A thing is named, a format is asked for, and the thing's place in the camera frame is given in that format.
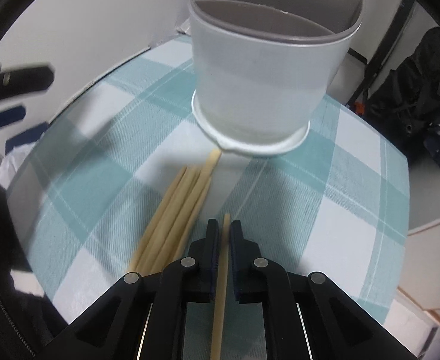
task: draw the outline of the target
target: gray cup liner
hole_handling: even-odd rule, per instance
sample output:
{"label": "gray cup liner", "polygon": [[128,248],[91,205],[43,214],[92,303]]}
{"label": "gray cup liner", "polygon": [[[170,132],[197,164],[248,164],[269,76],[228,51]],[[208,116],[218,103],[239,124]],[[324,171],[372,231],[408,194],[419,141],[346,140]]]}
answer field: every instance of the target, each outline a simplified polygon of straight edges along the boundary
{"label": "gray cup liner", "polygon": [[361,23],[363,0],[191,0],[205,21],[229,31],[283,43],[344,39]]}
{"label": "gray cup liner", "polygon": [[279,9],[232,0],[195,0],[200,8],[197,14],[205,21],[228,31],[253,37],[295,41],[298,37],[319,37],[332,35],[327,28]]}

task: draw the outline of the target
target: black clamp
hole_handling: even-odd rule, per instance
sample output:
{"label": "black clamp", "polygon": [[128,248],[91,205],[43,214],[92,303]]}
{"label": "black clamp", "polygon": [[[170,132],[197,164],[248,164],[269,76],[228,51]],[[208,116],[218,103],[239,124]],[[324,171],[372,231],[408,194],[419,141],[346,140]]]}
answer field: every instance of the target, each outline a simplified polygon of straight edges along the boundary
{"label": "black clamp", "polygon": [[[413,360],[416,357],[320,272],[301,276],[262,257],[230,226],[235,297],[262,303],[268,360]],[[180,360],[186,305],[215,294],[219,225],[162,273],[130,272],[52,340],[37,358]]]}
{"label": "black clamp", "polygon": [[285,271],[230,226],[235,298],[262,303],[269,360],[413,360],[416,357],[326,275]]}
{"label": "black clamp", "polygon": [[0,100],[46,91],[53,82],[54,71],[47,64],[15,70],[0,70]]}

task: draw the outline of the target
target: bundle of chopsticks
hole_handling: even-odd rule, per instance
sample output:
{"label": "bundle of chopsticks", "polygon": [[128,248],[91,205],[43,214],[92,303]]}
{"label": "bundle of chopsticks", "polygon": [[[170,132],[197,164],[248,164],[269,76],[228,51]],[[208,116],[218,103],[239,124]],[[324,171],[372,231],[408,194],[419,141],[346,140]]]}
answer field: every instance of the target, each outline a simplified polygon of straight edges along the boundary
{"label": "bundle of chopsticks", "polygon": [[213,150],[204,166],[184,166],[168,187],[133,254],[128,272],[147,276],[182,257],[221,156]]}

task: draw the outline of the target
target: checkered tablecloth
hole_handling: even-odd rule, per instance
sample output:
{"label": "checkered tablecloth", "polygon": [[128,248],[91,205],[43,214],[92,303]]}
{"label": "checkered tablecloth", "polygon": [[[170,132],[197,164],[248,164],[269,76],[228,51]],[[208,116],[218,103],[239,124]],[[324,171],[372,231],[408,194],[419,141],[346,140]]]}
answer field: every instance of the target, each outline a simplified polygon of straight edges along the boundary
{"label": "checkered tablecloth", "polygon": [[[18,171],[8,205],[48,297],[73,321],[123,273],[169,183],[214,147],[196,126],[190,38],[125,63],[55,121]],[[325,96],[305,142],[264,159],[224,154],[193,230],[230,212],[287,270],[323,271],[379,322],[398,284],[408,166],[375,130]],[[259,305],[229,291],[223,357],[265,356]],[[189,305],[185,356],[206,359],[211,305]]]}

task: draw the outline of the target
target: black backpack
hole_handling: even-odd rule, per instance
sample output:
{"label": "black backpack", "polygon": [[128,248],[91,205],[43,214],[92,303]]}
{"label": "black backpack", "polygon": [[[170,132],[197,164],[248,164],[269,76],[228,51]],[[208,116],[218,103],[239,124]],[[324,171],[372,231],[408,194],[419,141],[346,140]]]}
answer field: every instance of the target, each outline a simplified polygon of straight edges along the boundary
{"label": "black backpack", "polygon": [[428,30],[415,52],[368,99],[363,115],[409,162],[425,152],[429,124],[440,112],[440,28]]}

